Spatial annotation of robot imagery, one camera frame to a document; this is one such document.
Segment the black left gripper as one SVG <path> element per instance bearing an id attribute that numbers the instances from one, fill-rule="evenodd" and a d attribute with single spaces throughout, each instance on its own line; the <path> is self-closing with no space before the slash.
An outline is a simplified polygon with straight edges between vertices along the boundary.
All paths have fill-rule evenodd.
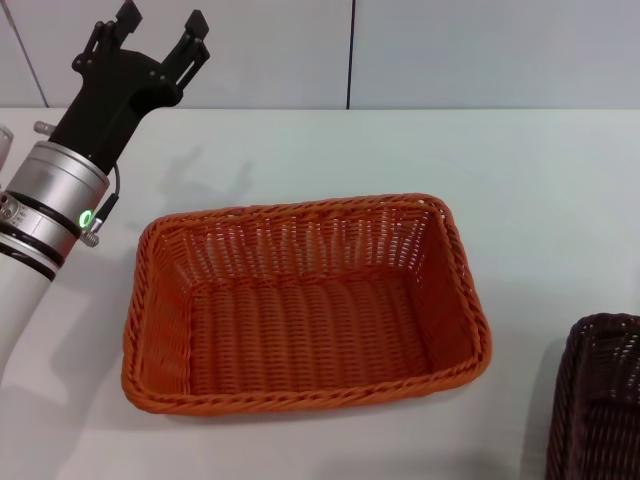
<path id="1" fill-rule="evenodd" d="M 162 63 L 139 52 L 120 50 L 142 15 L 125 1 L 115 19 L 98 21 L 84 50 L 72 62 L 82 86 L 49 140 L 80 154 L 96 166 L 113 166 L 142 119 L 173 107 L 210 58 L 204 44 L 208 23 L 193 10 L 178 43 Z"/>

